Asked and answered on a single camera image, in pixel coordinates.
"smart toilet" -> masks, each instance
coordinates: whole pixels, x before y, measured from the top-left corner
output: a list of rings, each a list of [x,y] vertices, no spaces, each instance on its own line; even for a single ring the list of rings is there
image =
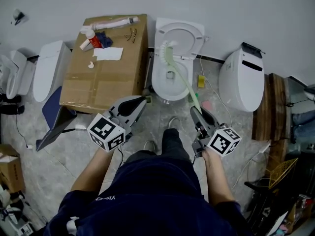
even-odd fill
[[[174,61],[181,74],[192,85],[193,60],[204,43],[203,25],[166,18],[157,18],[155,34],[155,58],[152,70],[152,86],[159,97],[169,101],[180,100],[189,93],[178,74],[160,60],[159,48],[164,41],[175,41]]]
[[[71,51],[61,40],[41,48],[33,84],[36,101],[47,100],[58,87],[63,85],[70,58]]]
[[[253,112],[264,93],[264,69],[261,56],[242,48],[232,53],[219,73],[219,94],[226,106]]]
[[[26,95],[31,87],[35,66],[18,51],[11,51],[9,58],[0,56],[0,87],[8,99]]]

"box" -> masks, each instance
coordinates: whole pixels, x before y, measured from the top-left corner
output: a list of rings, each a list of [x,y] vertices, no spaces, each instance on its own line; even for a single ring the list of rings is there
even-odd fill
[[[20,155],[11,145],[0,145],[0,175],[11,193],[25,189]]]
[[[86,36],[79,33],[63,81],[60,104],[85,113],[103,113],[118,99],[142,95],[148,59],[147,15],[118,15],[86,19],[84,25],[125,16],[137,16],[140,22],[116,29],[102,29],[113,40],[112,47],[123,47],[120,60],[96,61],[94,50],[79,46]],[[125,35],[136,29],[134,43]],[[94,68],[88,68],[90,61]]]
[[[101,114],[96,115],[87,130],[92,142],[107,152],[126,141],[126,131]]]
[[[235,150],[241,139],[233,128],[217,129],[207,147],[213,149],[220,156],[226,156]]]

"hand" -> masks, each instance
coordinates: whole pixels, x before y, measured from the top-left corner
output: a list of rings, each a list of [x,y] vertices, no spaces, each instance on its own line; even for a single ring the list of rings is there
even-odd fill
[[[205,160],[205,162],[208,162],[209,160],[212,159],[221,159],[221,157],[209,147],[206,147],[206,149],[202,152],[202,157]]]

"brown cardboard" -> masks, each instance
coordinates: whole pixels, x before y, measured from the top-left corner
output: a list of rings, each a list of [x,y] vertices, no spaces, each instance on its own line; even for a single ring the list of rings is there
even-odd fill
[[[88,18],[83,25],[97,21],[131,16],[104,16]],[[120,60],[96,61],[94,50],[83,52],[79,46],[86,40],[79,33],[72,51],[70,64],[63,81],[60,104],[85,113],[102,113],[118,99],[129,95],[141,95],[146,75],[148,56],[147,15],[136,15],[140,22],[116,29],[103,29],[113,40],[112,47],[123,47]],[[136,29],[136,39],[127,41],[130,28]],[[90,61],[94,68],[88,68]]]
[[[11,193],[23,191],[25,189],[20,155],[11,145],[0,145],[1,158],[13,156],[11,162],[0,162],[1,181],[9,188]]]

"bottle cap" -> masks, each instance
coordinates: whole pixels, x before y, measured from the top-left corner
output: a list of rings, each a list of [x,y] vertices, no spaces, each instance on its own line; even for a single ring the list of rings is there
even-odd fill
[[[87,32],[85,33],[85,36],[86,36],[88,39],[94,38],[94,36],[95,36],[94,30],[92,30],[92,29],[87,30]]]
[[[138,23],[139,22],[139,18],[138,17],[131,17],[129,19],[129,21],[130,21],[131,24]]]

